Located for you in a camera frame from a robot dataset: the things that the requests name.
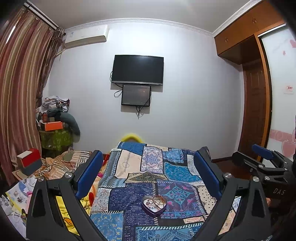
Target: baseboard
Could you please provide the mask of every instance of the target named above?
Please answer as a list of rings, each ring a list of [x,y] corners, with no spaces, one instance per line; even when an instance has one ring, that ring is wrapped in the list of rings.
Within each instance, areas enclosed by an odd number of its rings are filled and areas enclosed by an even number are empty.
[[[222,157],[222,158],[216,158],[216,159],[212,159],[212,162],[215,163],[215,162],[220,162],[220,161],[229,161],[231,160],[231,156],[228,156],[228,157]]]

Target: metal screw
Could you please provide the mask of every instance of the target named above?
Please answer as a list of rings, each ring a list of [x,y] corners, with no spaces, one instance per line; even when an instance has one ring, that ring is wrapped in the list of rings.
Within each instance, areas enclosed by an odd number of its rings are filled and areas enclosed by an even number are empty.
[[[232,174],[229,172],[224,173],[225,178],[232,178]]]
[[[71,173],[71,172],[65,173],[65,178],[71,178],[72,176],[73,176],[73,173]]]
[[[259,182],[259,178],[258,177],[253,177],[253,181],[256,182],[256,183]]]
[[[39,181],[39,182],[44,181],[44,176],[38,177],[37,181]]]

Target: blanket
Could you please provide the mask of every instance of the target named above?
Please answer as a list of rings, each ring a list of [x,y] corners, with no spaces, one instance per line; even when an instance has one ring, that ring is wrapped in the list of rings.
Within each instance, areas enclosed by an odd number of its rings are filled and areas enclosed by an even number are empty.
[[[45,176],[48,180],[61,178],[66,172],[74,172],[91,154],[91,151],[68,150],[55,158],[47,157],[44,165],[34,172],[34,176]]]
[[[91,219],[107,240],[183,241],[200,229],[217,200],[193,163],[194,151],[120,142],[112,149],[98,184]],[[159,217],[141,208],[145,195],[162,195]],[[235,198],[220,234],[229,230],[240,197]]]

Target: wooden door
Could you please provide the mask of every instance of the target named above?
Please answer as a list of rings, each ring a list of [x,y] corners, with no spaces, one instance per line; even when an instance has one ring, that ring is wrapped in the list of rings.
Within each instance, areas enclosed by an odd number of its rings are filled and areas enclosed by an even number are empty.
[[[244,120],[239,151],[256,159],[252,145],[261,145],[266,118],[266,82],[261,59],[244,64]]]

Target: red box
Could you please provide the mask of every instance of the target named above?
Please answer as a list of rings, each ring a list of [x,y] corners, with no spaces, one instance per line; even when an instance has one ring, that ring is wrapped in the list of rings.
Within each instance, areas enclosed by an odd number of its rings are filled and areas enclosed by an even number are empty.
[[[31,163],[33,163],[36,160],[41,158],[38,149],[31,148],[28,151],[25,151],[25,152],[17,155],[17,158],[21,161],[23,167],[27,167]]]
[[[44,125],[45,125],[45,131],[63,129],[63,123],[61,121],[47,122],[47,123],[44,123]]]

